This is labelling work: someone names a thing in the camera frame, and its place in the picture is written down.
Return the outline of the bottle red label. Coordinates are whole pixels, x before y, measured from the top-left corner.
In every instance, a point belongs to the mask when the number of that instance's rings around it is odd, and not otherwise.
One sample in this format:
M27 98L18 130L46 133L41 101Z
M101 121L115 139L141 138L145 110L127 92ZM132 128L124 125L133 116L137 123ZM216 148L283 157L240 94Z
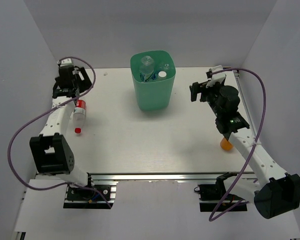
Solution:
M86 119L86 102L82 99L77 100L73 111L73 125L76 134L80 134Z

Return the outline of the crushed bottle blue label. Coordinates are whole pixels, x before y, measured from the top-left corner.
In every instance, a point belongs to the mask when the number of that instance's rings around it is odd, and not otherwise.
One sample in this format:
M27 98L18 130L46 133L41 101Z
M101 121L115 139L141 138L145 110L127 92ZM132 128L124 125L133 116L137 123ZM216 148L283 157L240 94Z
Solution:
M170 65L167 62L161 62L158 65L158 71L164 71L164 72L168 72L170 70Z

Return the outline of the bottle green blue label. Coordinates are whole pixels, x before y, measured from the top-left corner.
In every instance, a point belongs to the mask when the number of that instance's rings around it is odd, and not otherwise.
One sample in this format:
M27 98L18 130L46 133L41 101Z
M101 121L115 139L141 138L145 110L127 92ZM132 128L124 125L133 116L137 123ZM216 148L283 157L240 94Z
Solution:
M140 79L142 82L149 82L154 78L155 61L151 56L144 56L141 58L141 65L139 67Z

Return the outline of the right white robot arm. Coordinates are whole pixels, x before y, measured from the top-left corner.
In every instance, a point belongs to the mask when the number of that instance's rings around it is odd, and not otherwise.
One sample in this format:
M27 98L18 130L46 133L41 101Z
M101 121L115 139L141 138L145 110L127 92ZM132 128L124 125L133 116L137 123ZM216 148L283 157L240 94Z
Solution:
M249 161L257 182L237 180L237 174L228 172L216 179L215 192L221 199L231 195L255 205L258 212L270 219L297 209L300 204L300 176L289 174L280 167L261 144L252 137L248 122L238 111L239 92L232 86L216 83L193 83L190 87L191 101L208 103L216 116L218 131Z

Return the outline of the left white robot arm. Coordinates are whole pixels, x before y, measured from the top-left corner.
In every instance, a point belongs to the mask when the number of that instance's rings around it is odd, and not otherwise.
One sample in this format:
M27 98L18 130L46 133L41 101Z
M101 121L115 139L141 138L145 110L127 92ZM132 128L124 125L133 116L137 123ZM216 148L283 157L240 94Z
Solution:
M78 96L92 83L85 69L72 63L61 63L55 81L53 110L40 134L30 139L31 152L38 173L79 185L78 194L89 200L95 195L95 187L89 183L88 173L75 165L74 153L65 135L70 120L78 123L75 132L81 133L86 103Z

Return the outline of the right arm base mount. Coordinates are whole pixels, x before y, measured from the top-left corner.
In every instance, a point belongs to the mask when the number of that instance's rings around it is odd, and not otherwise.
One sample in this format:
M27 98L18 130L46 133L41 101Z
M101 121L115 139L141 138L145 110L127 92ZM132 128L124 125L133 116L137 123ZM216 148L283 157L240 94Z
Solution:
M220 185L218 180L221 177L221 180L227 179L229 177L235 177L237 173L235 172L226 172L224 174L200 174L198 179L197 186L193 191L199 196L199 208L202 213L212 213L213 209L216 207L217 203L221 200L222 196L226 192L225 188ZM240 204L231 209L231 212L246 212L247 204L244 200L238 196L229 194L226 199L223 201L221 206L218 208L216 213L221 213L232 207L239 201Z

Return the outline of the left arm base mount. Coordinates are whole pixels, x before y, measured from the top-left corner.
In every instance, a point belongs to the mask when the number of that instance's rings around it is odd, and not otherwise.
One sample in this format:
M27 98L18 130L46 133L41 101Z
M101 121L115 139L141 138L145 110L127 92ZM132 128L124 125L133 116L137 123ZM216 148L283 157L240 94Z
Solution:
M67 187L63 208L64 209L110 209L116 197L117 182L96 181L93 188L98 190L110 206L103 200L99 193L77 187Z

